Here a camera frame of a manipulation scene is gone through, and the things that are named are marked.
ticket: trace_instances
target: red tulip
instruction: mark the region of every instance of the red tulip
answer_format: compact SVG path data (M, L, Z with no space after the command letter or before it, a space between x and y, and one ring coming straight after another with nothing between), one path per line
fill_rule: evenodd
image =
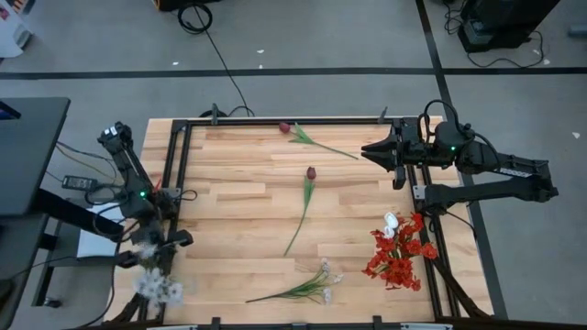
M287 123L279 123L279 130L286 134L290 132L290 126Z
M305 176L308 177L308 179L313 180L316 178L316 169L313 167L309 167L308 170L305 173Z

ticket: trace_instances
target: black desk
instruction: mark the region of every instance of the black desk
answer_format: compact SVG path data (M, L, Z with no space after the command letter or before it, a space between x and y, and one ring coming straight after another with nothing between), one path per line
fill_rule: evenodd
M70 100L53 97L2 101L21 114L19 119L0 120L0 279L7 279L31 267L39 248L55 248L57 237L45 234L49 216L89 232L95 230L94 214L39 188ZM96 217L95 224L110 234L119 234L123 229L101 216ZM0 329L11 325L29 273L25 271L12 279L13 290L0 309ZM43 270L36 301L44 297L51 273L51 267Z

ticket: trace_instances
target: gray floor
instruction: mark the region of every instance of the gray floor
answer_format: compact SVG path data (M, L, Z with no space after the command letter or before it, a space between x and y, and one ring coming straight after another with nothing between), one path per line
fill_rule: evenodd
M445 9L425 1L444 67L468 68L456 36L443 29ZM430 68L426 41L412 1L224 0L210 5L211 33L234 69L322 67ZM587 21L581 0L563 0L539 28L549 66L587 66L587 41L566 37L573 23ZM221 69L203 36L185 34L170 14L150 1L55 0L38 2L28 17L37 37L27 52L0 64L0 72L100 72ZM533 44L481 54L480 61L507 55L535 58ZM416 115L438 98L434 76L332 75L237 77L258 116ZM581 195L586 147L583 131L586 75L448 76L462 121L503 152L551 160L560 197L550 203L500 200L482 203L498 277L510 318L587 324L583 300L587 271L582 239L587 207ZM0 97L67 96L72 106L60 140L93 152L101 129L121 120L133 127L136 151L152 117L197 116L217 103L240 104L226 77L0 81ZM576 139L572 132L581 133ZM96 162L104 171L108 168ZM88 175L60 154L50 171ZM477 182L495 180L480 176ZM65 197L46 178L43 186ZM53 310L31 308L23 299L14 329L80 325L104 308L109 269L59 269L50 293L63 299Z

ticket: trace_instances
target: red flower bouquet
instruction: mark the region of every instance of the red flower bouquet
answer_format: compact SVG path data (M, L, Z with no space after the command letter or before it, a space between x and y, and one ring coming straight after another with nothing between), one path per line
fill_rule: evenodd
M397 216L397 220L397 235L387 237L379 230L371 232L377 242L377 251L362 272L372 279L380 277L385 280L385 286L391 285L386 290L400 289L404 286L419 291L420 280L413 273L410 258L423 256L434 259L437 257L437 250L430 243L422 246L419 240L412 238L413 234L424 228L421 214L412 214L408 219Z

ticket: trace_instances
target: wooden tabletop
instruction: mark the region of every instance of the wooden tabletop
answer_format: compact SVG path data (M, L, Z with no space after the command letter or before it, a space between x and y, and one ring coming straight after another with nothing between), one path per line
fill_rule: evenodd
M433 124L439 120L433 117ZM141 162L153 182L162 176L171 124L172 119L151 119L147 129ZM166 324L210 324L214 316L223 324L367 323L374 315L384 322L433 320L422 258L414 258L415 275L422 280L416 292L386 291L383 280L360 272L374 251L370 231L384 227L383 215L414 211L409 184L393 190L393 173L360 157L360 147L385 138L389 126L312 125L304 130L315 141L360 159L288 143L293 137L276 126L194 127L184 189L196 190L198 198L182 202L179 222L194 243L174 259L172 276L184 286L184 305L167 309ZM171 182L177 177L181 142L180 136ZM316 188L284 258L303 212L308 166L316 168ZM434 183L460 184L454 168L430 171ZM464 205L450 211L469 219ZM441 222L455 278L490 313L471 229L450 215L441 216ZM309 280L321 258L329 260L333 272L344 274L332 286L331 305L307 299L244 303ZM106 320L132 297L139 272L116 270L116 295ZM446 292L439 275L437 279L446 314Z

